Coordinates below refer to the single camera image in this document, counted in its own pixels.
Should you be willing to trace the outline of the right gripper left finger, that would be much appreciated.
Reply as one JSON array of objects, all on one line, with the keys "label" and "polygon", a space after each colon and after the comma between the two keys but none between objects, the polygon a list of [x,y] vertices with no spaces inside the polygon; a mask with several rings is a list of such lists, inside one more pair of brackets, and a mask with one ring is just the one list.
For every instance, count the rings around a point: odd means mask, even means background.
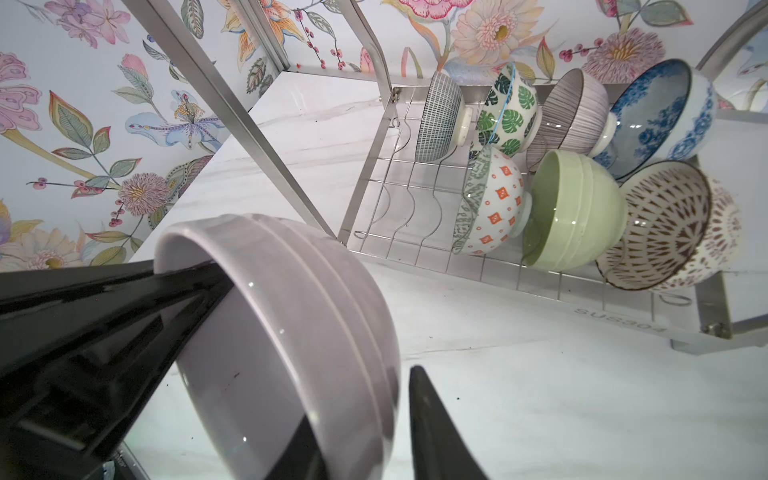
[{"label": "right gripper left finger", "polygon": [[232,286],[211,261],[3,274],[2,477],[100,478]]}]

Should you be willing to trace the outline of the purple ribbed bowl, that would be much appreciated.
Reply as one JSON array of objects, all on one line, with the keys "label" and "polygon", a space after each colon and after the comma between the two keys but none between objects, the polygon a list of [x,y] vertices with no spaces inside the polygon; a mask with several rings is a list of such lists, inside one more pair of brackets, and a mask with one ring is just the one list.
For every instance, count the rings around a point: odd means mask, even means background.
[{"label": "purple ribbed bowl", "polygon": [[526,168],[535,172],[551,150],[594,158],[609,145],[617,126],[606,88],[583,70],[572,69],[542,105],[539,129],[526,151]]}]

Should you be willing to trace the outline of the blue floral bowl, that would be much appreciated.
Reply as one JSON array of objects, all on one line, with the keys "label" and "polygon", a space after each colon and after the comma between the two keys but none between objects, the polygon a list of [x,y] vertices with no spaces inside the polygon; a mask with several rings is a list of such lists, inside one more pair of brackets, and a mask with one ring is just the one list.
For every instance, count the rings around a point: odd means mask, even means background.
[{"label": "blue floral bowl", "polygon": [[687,161],[711,134],[716,109],[708,78],[683,60],[664,60],[643,72],[614,103],[616,129],[595,161],[619,182],[653,163]]}]

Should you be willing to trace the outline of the dark blue flower bowl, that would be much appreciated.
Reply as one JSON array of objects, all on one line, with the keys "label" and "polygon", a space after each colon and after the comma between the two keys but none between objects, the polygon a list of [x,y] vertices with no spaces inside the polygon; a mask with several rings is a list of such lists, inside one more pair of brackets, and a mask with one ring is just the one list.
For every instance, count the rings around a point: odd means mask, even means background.
[{"label": "dark blue flower bowl", "polygon": [[472,108],[466,105],[459,85],[449,75],[436,72],[422,112],[415,160],[432,163],[463,146],[469,135],[471,119]]}]

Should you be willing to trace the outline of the lilac plain bowl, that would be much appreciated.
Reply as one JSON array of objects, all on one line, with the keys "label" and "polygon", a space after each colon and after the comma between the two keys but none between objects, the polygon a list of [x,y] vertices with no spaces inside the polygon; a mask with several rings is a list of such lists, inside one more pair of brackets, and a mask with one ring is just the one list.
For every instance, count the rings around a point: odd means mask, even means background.
[{"label": "lilac plain bowl", "polygon": [[307,423],[331,478],[381,478],[400,353],[367,269],[326,233],[261,214],[177,223],[156,244],[158,273],[206,262],[233,286],[177,365],[230,475],[266,478]]}]

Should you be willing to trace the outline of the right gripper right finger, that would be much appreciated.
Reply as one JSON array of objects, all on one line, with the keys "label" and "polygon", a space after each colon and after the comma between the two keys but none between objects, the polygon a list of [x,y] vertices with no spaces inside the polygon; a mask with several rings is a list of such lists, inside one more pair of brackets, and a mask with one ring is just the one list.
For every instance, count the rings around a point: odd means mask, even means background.
[{"label": "right gripper right finger", "polygon": [[410,369],[409,413],[415,479],[487,479],[419,365]]}]

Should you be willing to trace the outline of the brown white patterned bowl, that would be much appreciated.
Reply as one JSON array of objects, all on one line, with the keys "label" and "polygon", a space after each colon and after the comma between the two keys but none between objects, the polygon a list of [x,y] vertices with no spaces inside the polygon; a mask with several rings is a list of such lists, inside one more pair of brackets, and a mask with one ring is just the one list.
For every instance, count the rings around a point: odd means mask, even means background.
[{"label": "brown white patterned bowl", "polygon": [[727,268],[742,241],[740,210],[716,178],[681,161],[645,167],[620,187],[627,226],[596,261],[603,279],[626,291],[672,291]]}]

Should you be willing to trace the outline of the green leaf pattern bowl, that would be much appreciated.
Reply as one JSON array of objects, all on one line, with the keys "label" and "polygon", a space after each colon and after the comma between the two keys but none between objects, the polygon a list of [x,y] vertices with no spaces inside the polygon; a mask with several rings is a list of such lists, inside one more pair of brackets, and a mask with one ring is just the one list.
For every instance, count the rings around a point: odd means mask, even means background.
[{"label": "green leaf pattern bowl", "polygon": [[489,90],[470,146],[474,159],[490,145],[510,158],[529,148],[541,125],[541,107],[533,85],[507,64]]}]

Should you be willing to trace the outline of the green white patterned bowl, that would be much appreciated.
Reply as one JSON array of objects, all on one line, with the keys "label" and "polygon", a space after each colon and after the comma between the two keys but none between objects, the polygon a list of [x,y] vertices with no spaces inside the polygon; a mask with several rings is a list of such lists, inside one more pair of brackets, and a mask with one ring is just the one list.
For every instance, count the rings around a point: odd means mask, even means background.
[{"label": "green white patterned bowl", "polygon": [[474,153],[456,215],[452,252],[485,255],[523,233],[532,208],[524,175],[492,146]]}]

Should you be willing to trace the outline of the light green bowl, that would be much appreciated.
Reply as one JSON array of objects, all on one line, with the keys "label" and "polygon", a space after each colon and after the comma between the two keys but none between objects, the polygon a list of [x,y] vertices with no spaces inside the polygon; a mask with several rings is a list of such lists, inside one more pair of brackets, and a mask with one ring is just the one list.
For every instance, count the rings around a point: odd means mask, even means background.
[{"label": "light green bowl", "polygon": [[551,150],[536,170],[532,209],[523,232],[523,263],[566,271],[595,261],[617,245],[628,217],[613,176],[593,159]]}]

